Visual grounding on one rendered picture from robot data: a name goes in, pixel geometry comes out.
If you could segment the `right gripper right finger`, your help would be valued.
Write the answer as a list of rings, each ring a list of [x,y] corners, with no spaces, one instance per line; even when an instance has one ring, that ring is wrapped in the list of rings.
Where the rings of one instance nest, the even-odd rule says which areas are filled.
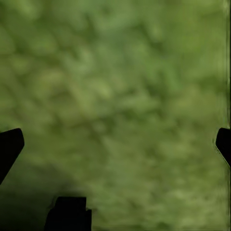
[[[231,130],[220,128],[217,135],[216,146],[231,166]]]

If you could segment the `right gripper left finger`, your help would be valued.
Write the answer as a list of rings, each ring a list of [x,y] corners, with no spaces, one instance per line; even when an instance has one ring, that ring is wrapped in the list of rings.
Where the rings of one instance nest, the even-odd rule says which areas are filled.
[[[20,128],[0,133],[0,185],[24,147]]]

